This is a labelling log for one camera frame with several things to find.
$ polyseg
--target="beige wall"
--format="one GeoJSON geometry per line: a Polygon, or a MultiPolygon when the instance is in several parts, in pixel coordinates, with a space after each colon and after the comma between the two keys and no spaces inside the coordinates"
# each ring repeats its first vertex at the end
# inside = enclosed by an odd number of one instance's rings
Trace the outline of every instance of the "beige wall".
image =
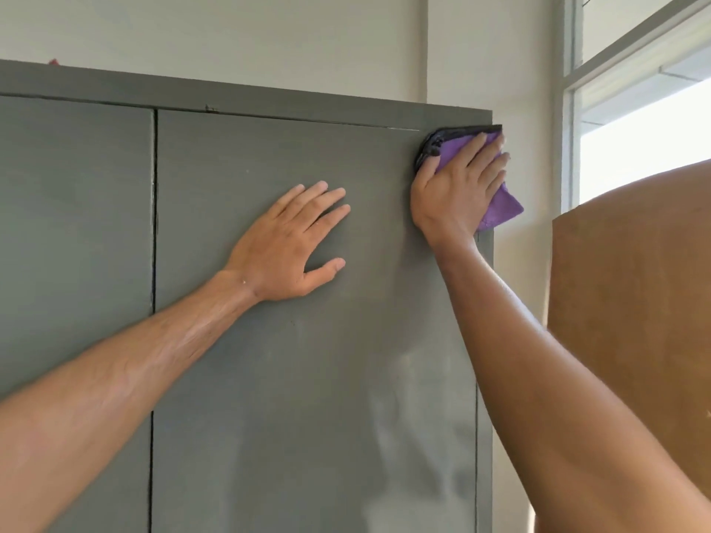
{"type": "Polygon", "coordinates": [[[583,12],[583,60],[642,24],[671,0],[590,0],[583,12]]]}
{"type": "MultiPolygon", "coordinates": [[[[497,230],[495,268],[538,317],[551,197],[553,0],[5,0],[0,57],[490,108],[526,213],[497,230]]],[[[494,453],[494,532],[528,501],[494,453]]]]}

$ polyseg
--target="brown board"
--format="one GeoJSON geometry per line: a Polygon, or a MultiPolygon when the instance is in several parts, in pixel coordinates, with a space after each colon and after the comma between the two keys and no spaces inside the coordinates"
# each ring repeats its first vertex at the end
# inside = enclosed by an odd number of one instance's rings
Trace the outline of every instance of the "brown board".
{"type": "Polygon", "coordinates": [[[711,497],[711,161],[554,221],[548,326],[711,497]]]}

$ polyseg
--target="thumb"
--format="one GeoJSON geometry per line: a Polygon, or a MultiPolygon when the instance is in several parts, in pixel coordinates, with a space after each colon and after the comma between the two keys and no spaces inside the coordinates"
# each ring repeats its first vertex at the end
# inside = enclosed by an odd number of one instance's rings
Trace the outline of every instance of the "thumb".
{"type": "Polygon", "coordinates": [[[440,165],[440,157],[427,157],[420,170],[417,172],[417,176],[414,179],[413,187],[416,189],[424,189],[424,186],[432,179],[432,176],[437,171],[437,167],[440,165]]]}
{"type": "Polygon", "coordinates": [[[345,266],[346,260],[343,258],[334,258],[324,264],[323,267],[309,271],[304,275],[304,295],[308,295],[319,286],[323,286],[327,282],[331,282],[336,277],[336,274],[345,266]]]}

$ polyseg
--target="cleaning cloth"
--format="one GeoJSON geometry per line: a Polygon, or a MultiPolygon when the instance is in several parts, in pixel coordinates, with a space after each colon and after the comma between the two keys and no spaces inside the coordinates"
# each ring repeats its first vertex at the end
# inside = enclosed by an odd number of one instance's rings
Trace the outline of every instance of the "cleaning cloth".
{"type": "MultiPolygon", "coordinates": [[[[415,161],[415,171],[420,169],[427,157],[439,155],[441,157],[440,165],[437,167],[439,172],[476,135],[486,133],[486,143],[488,145],[499,137],[501,130],[501,125],[480,125],[443,128],[435,131],[422,143],[420,154],[415,161]]],[[[521,213],[523,213],[523,206],[511,195],[504,183],[493,196],[491,204],[489,204],[489,208],[486,210],[486,214],[484,214],[484,218],[477,230],[482,232],[497,227],[499,224],[503,224],[521,213]]]]}

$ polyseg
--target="skin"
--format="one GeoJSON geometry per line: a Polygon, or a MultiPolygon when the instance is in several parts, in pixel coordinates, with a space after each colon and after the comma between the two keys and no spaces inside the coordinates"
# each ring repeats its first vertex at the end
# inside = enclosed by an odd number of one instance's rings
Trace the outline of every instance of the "skin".
{"type": "MultiPolygon", "coordinates": [[[[634,414],[541,327],[478,253],[474,232],[505,177],[499,139],[423,165],[413,220],[447,284],[486,406],[538,514],[556,533],[701,533],[711,503],[634,414]]],[[[295,187],[196,292],[0,403],[0,516],[38,532],[105,467],[160,396],[245,311],[307,295],[343,259],[304,272],[348,214],[321,182],[295,187]]]]}

